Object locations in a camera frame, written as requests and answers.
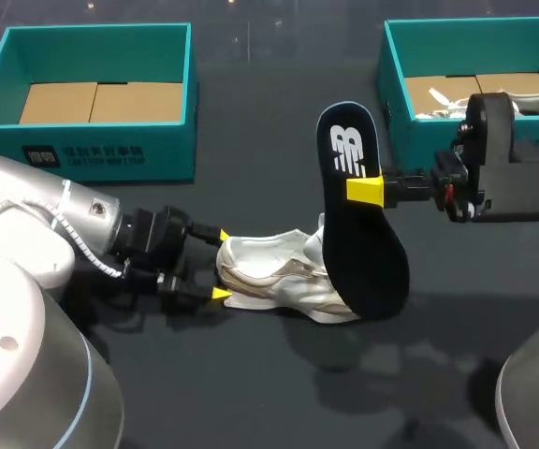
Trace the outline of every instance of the screw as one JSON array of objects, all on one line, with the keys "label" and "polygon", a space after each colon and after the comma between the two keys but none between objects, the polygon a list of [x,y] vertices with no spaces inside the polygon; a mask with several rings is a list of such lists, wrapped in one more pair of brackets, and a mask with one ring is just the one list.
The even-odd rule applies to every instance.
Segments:
[{"label": "screw", "polygon": [[105,213],[105,206],[103,206],[101,203],[93,203],[91,210],[97,215],[103,215]]}]

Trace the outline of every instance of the shoe sole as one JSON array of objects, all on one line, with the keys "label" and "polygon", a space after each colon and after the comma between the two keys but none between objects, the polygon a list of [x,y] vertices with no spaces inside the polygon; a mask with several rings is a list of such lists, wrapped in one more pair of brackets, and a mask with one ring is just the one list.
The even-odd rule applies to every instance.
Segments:
[{"label": "shoe sole", "polygon": [[247,297],[241,293],[233,293],[231,297],[224,301],[224,305],[231,309],[242,309],[247,311],[270,311],[281,308],[292,309],[304,313],[320,325],[339,325],[359,319],[352,313],[350,315],[336,315],[333,313],[325,313],[324,311],[316,311],[305,307],[285,306],[283,304],[278,304],[273,299]]},{"label": "shoe sole", "polygon": [[336,166],[334,126],[353,128],[361,135],[364,175],[381,175],[378,137],[369,111],[354,102],[326,109],[316,131],[325,203],[324,263],[332,285],[353,313],[383,320],[398,314],[409,296],[407,253],[380,206],[346,199],[347,179],[359,176],[350,164],[346,170]]}]

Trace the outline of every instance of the teal box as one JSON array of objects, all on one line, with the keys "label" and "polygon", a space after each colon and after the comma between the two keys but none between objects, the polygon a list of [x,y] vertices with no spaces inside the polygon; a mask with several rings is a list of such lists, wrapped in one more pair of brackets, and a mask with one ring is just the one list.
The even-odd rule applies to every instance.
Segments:
[{"label": "teal box", "polygon": [[[459,127],[417,120],[405,78],[518,72],[539,72],[539,17],[386,21],[376,82],[395,164],[429,169]],[[517,117],[515,129],[539,142],[539,116]]]},{"label": "teal box", "polygon": [[[18,124],[33,83],[181,82],[177,122]],[[198,82],[190,23],[9,27],[0,43],[0,155],[73,181],[189,181]]]}]

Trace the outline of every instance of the cardboard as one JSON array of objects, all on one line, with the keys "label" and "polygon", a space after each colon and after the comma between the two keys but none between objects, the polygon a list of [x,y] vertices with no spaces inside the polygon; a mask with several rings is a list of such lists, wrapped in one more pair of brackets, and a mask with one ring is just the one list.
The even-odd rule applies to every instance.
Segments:
[{"label": "cardboard", "polygon": [[539,94],[539,73],[497,73],[477,75],[482,93]]},{"label": "cardboard", "polygon": [[435,89],[450,101],[469,98],[472,94],[479,94],[479,85],[475,77],[415,77],[405,78],[407,91],[411,96],[413,113],[430,114],[434,110],[445,109],[430,94],[430,89]]},{"label": "cardboard", "polygon": [[33,84],[20,124],[88,123],[96,82]]},{"label": "cardboard", "polygon": [[91,123],[179,122],[181,115],[181,83],[99,84]]}]

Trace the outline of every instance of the shoelace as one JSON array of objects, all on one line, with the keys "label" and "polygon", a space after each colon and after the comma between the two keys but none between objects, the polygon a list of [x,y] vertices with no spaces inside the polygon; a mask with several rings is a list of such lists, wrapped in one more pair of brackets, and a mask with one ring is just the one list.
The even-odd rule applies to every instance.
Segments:
[{"label": "shoelace", "polygon": [[450,101],[448,98],[446,98],[444,95],[440,94],[437,90],[435,90],[433,87],[430,89],[431,96],[434,97],[434,99],[440,103],[442,106],[446,106],[445,110],[436,110],[434,113],[443,114],[445,117],[450,117],[455,112],[465,112],[467,109],[467,103],[469,102],[469,98],[461,98],[457,101]]}]

